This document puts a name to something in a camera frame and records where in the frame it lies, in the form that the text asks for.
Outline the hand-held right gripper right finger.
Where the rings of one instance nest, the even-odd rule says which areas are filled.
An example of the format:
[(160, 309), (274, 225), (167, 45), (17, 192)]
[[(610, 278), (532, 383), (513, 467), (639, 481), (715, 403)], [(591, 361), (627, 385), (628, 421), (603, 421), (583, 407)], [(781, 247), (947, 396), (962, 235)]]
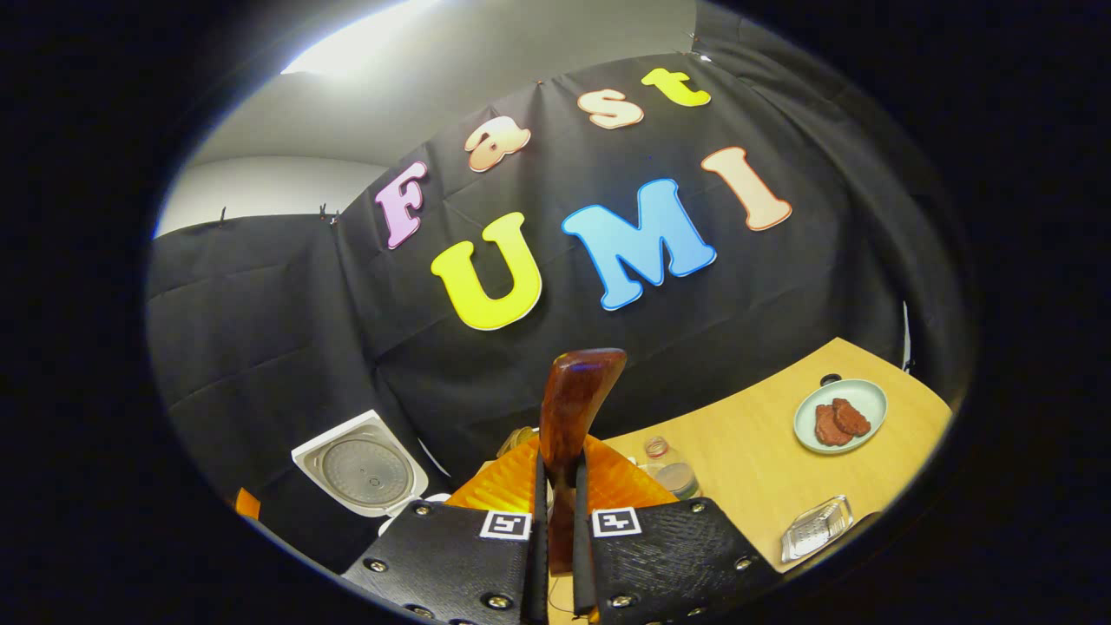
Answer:
[(591, 624), (694, 624), (780, 584), (715, 501), (680, 501), (595, 437), (575, 463), (573, 612)]

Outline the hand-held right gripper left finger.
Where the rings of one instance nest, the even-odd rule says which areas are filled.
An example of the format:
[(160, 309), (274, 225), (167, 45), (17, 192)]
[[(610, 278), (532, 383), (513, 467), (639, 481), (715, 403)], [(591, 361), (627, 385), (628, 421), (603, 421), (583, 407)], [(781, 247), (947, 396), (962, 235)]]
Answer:
[(546, 624), (549, 503), (538, 438), (443, 503), (412, 501), (346, 569), (376, 598), (446, 624)]

